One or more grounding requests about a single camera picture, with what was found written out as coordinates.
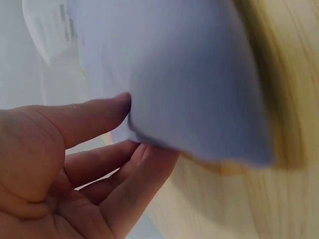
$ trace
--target hand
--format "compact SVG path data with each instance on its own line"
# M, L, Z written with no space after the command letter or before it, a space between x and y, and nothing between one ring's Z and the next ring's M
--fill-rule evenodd
M79 105L0 111L0 238L128 234L179 153L130 141L67 156L65 150L116 128L130 105L129 94L122 94Z

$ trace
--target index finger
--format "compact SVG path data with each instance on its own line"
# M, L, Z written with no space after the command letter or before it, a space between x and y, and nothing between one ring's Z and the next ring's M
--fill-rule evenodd
M179 152L150 146L136 172L100 204L115 238L124 238L172 173Z
M119 126L131 108L131 96L123 93L113 99L93 100L67 106L32 106L20 110L35 111L58 129L65 148L107 133Z

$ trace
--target light wood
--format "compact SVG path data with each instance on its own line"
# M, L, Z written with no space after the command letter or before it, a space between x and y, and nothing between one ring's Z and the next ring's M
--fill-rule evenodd
M181 156L148 207L167 239L319 238L319 0L235 0L259 65L277 161Z

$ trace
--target light blue cloth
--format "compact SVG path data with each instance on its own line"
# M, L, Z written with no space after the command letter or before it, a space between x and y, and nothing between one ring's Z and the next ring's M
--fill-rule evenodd
M70 14L94 96L132 95L115 141L271 162L256 67L230 0L79 2L81 17Z

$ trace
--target wooden surface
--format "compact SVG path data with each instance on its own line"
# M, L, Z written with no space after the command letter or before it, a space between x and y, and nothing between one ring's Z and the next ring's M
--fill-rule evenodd
M318 239L319 0L235 3L259 65L277 161L256 170L182 156L149 216L167 239Z

